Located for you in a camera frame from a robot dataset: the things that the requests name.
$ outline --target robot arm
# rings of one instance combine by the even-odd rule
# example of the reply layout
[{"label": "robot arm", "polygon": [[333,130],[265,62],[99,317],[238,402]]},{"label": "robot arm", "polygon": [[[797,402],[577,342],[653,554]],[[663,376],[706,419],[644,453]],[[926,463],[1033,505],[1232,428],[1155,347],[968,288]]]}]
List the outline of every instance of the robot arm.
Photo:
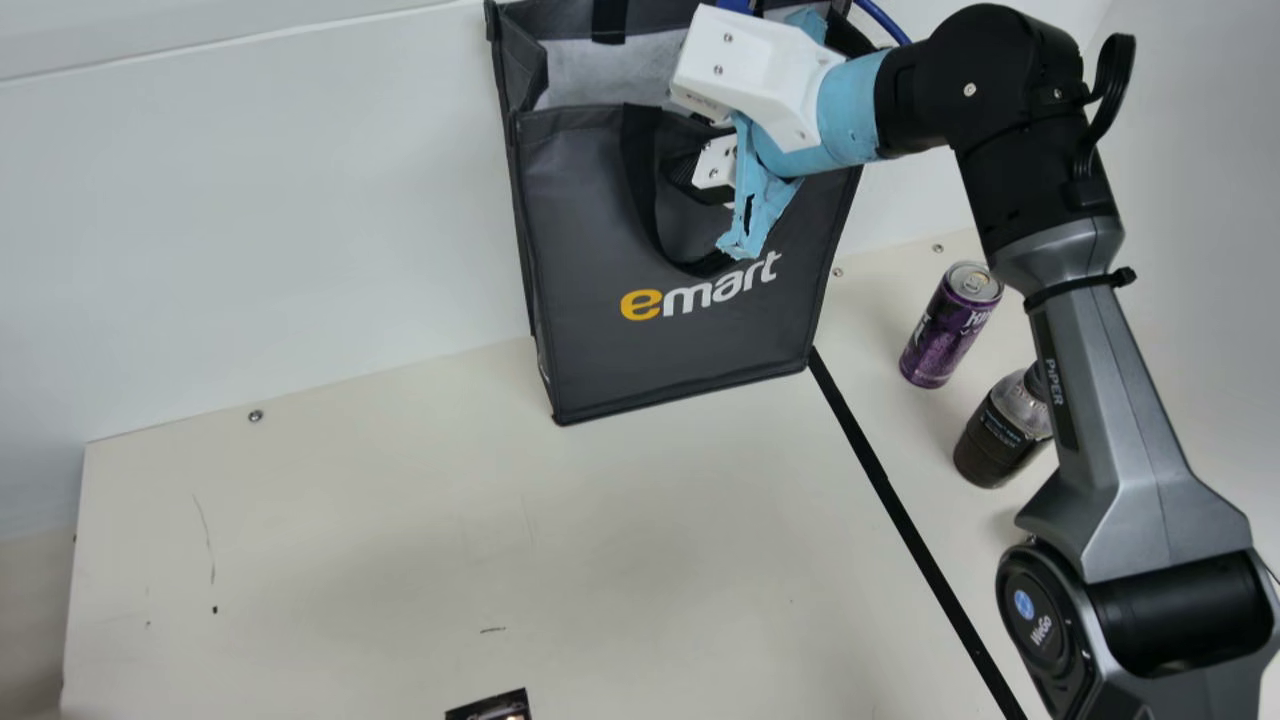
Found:
[{"label": "robot arm", "polygon": [[1257,717],[1280,603],[1248,519],[1188,468],[1115,297],[1129,279],[1111,273],[1124,227],[1094,145],[1133,38],[1108,40],[1091,94],[1070,36],[997,5],[838,64],[800,32],[699,8],[672,97],[758,123],[748,160],[780,178],[955,152],[988,264],[1028,299],[1050,382],[1060,468],[1019,512],[1036,539],[1006,553],[996,583],[1050,714]]}]

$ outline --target gray tote bag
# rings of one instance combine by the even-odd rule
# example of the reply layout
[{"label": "gray tote bag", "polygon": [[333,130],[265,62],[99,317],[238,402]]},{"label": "gray tote bag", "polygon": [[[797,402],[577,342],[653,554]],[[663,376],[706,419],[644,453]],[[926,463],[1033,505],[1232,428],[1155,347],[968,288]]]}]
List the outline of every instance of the gray tote bag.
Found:
[{"label": "gray tote bag", "polygon": [[[808,4],[826,9],[826,4]],[[776,1],[774,13],[800,3]],[[805,368],[860,169],[805,178],[755,261],[667,161],[722,136],[667,100],[695,0],[485,3],[538,364],[561,424]],[[836,12],[827,44],[874,47]]]}]

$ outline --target bottle cap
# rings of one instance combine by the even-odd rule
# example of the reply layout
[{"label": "bottle cap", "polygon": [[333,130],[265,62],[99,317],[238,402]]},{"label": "bottle cap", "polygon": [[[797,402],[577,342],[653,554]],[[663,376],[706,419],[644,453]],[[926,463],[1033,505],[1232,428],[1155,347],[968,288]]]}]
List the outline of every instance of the bottle cap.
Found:
[{"label": "bottle cap", "polygon": [[1044,370],[1041,368],[1039,360],[1032,363],[1030,368],[1027,368],[1027,373],[1023,374],[1023,387],[1036,400],[1048,402],[1048,383],[1044,382]]}]

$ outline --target emart logo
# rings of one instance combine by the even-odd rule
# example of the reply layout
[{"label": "emart logo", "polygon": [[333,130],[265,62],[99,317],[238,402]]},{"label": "emart logo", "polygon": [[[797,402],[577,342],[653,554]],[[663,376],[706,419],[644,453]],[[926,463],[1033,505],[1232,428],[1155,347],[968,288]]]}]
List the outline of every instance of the emart logo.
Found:
[{"label": "emart logo", "polygon": [[778,275],[773,272],[773,264],[782,258],[781,252],[769,252],[764,260],[753,264],[745,270],[724,273],[716,279],[716,284],[705,282],[692,287],[677,287],[662,292],[660,290],[634,290],[622,296],[620,302],[622,316],[628,320],[652,320],[658,315],[671,318],[678,310],[680,314],[692,313],[696,307],[710,307],[713,302],[726,302],[737,297],[740,292],[748,292],[759,284],[773,282]]}]

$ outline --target blue cable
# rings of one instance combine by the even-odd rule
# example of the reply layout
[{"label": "blue cable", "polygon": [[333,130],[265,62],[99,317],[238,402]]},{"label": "blue cable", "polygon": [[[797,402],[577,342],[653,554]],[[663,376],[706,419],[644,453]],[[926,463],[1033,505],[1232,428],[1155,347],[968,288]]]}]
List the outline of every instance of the blue cable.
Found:
[{"label": "blue cable", "polygon": [[874,0],[854,0],[854,5],[863,9],[864,13],[872,17],[882,28],[884,28],[899,45],[910,45],[911,38],[902,32],[902,28],[897,27],[893,18],[884,14],[884,10],[879,9],[879,5]]}]

